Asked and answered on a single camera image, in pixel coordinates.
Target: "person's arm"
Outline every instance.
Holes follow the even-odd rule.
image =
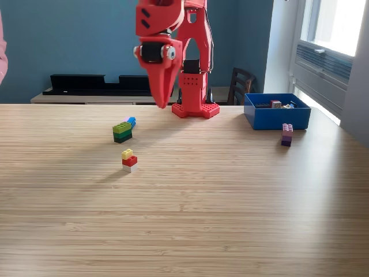
[[[2,29],[2,20],[0,13],[0,84],[5,77],[7,72],[7,57],[5,55],[6,50],[6,42],[4,41],[3,29]]]

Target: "window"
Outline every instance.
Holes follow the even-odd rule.
[[[291,57],[295,88],[340,118],[366,0],[300,0]]]
[[[366,0],[306,0],[301,40],[354,57]]]

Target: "chair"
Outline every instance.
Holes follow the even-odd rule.
[[[240,68],[233,68],[232,82],[229,88],[227,105],[234,106],[236,97],[237,106],[243,106],[244,94],[251,92],[254,81],[255,76],[251,73]]]

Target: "red robot base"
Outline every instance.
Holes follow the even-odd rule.
[[[196,15],[192,22],[191,15]],[[176,39],[172,31],[178,29]],[[156,104],[165,108],[179,72],[179,98],[172,112],[181,118],[211,118],[220,112],[208,86],[213,39],[207,0],[139,0],[136,34],[141,45],[134,55],[148,72],[150,90]],[[199,60],[187,60],[186,50],[195,39]]]

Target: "dark green lego brick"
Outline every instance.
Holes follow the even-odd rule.
[[[132,134],[129,134],[128,136],[124,137],[124,138],[114,138],[114,142],[115,143],[124,143],[125,141],[132,139]]]
[[[113,127],[113,132],[116,134],[124,133],[125,131],[131,130],[132,124],[128,122],[123,122]]]
[[[117,138],[117,139],[122,139],[128,135],[132,134],[132,129],[128,130],[128,131],[125,131],[121,134],[117,134],[117,133],[113,133],[114,137]]]

